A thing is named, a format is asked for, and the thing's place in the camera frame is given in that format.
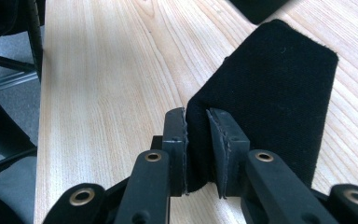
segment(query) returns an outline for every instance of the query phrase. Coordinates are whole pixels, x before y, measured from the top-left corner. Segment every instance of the wood grain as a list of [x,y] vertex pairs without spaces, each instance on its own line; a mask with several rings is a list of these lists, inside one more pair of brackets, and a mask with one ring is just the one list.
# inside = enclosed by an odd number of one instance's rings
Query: wood grain
[[[313,187],[358,185],[358,1],[293,1],[272,17],[339,56]],[[256,26],[223,0],[48,0],[35,223],[73,185],[131,173],[191,96]],[[172,223],[244,223],[214,185],[172,199]]]

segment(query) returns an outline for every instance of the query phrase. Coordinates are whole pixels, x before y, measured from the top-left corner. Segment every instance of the black foam pad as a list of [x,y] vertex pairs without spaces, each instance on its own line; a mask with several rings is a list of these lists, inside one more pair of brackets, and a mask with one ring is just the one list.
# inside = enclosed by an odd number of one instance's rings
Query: black foam pad
[[275,152],[310,186],[337,61],[283,21],[259,26],[187,105],[188,190],[214,181],[211,107],[230,113],[251,148]]
[[258,24],[289,0],[229,0],[251,23]]

